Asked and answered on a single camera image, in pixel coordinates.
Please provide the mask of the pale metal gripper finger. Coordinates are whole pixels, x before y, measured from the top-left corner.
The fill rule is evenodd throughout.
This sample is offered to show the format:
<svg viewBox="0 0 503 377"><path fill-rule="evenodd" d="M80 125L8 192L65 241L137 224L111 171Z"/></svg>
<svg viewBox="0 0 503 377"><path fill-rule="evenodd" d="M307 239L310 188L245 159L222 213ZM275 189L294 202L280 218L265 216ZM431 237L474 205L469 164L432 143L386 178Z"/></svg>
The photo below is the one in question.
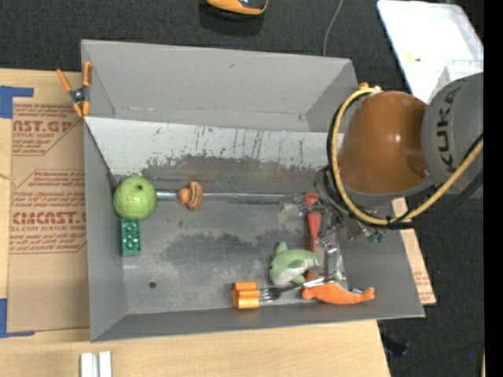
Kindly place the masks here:
<svg viewBox="0 0 503 377"><path fill-rule="evenodd" d="M334 277L338 282L347 281L343 256L340 250L336 251L336 253L334 254Z"/></svg>
<svg viewBox="0 0 503 377"><path fill-rule="evenodd" d="M336 244L329 240L319 243L321 265L326 276L336 273Z"/></svg>

